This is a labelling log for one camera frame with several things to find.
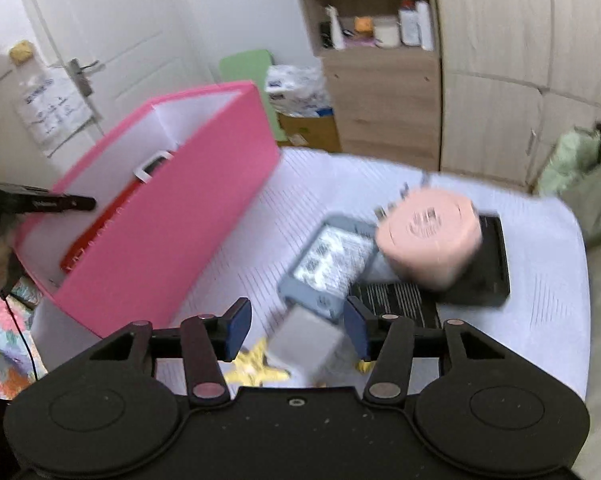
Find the wooden cabinet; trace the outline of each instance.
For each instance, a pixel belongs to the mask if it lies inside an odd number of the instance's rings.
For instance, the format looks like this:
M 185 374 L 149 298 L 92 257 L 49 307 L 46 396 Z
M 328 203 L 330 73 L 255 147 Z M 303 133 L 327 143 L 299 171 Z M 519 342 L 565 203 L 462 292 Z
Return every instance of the wooden cabinet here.
M 438 7 L 445 73 L 548 85 L 551 0 L 438 0 Z
M 351 48 L 323 58 L 343 151 L 437 171 L 440 62 L 419 48 Z
M 554 93 L 543 96 L 541 126 L 534 147 L 527 183 L 533 184 L 554 151 L 558 138 L 574 126 L 593 128 L 601 121 L 601 107 Z
M 446 75 L 442 169 L 524 184 L 541 107 L 530 86 Z
M 601 105 L 601 0 L 554 0 L 549 86 Z

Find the pink box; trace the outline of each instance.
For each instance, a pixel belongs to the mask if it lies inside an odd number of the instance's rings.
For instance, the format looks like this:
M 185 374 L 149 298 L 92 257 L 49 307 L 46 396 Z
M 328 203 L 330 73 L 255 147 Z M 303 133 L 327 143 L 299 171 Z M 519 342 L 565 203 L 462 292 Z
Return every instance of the pink box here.
M 70 246 L 159 151 L 176 154 L 66 275 L 59 264 Z M 95 197 L 97 210 L 30 216 L 16 252 L 40 289 L 99 336 L 134 320 L 167 327 L 279 157 L 252 83 L 151 100 L 54 188 Z

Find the wooden drawer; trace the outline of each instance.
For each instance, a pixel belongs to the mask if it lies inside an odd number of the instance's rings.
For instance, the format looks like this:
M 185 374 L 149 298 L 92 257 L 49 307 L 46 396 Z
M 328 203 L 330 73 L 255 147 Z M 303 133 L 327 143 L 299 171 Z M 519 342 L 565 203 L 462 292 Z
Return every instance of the wooden drawer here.
M 392 162 L 408 164 L 426 171 L 438 171 L 440 168 L 439 155 L 425 156 L 415 153 L 409 148 L 397 148 L 388 144 L 364 142 L 362 140 L 341 140 L 344 153 L 352 155 L 371 156 L 383 158 Z
M 354 146 L 360 155 L 382 152 L 382 158 L 410 164 L 415 157 L 438 169 L 442 109 L 436 54 L 353 48 L 329 52 L 323 62 L 346 152 L 346 145 Z M 360 152 L 365 146 L 369 153 Z M 401 155 L 391 156 L 394 150 Z

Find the cardboard box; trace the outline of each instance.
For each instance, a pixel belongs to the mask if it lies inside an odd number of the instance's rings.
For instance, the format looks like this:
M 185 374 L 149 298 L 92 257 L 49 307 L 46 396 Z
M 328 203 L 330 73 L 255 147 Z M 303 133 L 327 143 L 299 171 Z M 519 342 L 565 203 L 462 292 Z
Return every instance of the cardboard box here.
M 278 121 L 289 139 L 279 142 L 279 146 L 314 148 L 330 153 L 343 151 L 333 116 L 308 118 L 278 114 Z

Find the white jar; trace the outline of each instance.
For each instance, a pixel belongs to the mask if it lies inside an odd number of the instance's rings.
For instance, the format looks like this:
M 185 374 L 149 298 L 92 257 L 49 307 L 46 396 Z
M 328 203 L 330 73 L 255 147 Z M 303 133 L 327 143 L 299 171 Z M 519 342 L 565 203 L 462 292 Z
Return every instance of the white jar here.
M 374 38 L 376 38 L 376 45 L 381 48 L 400 46 L 400 27 L 397 16 L 374 18 Z

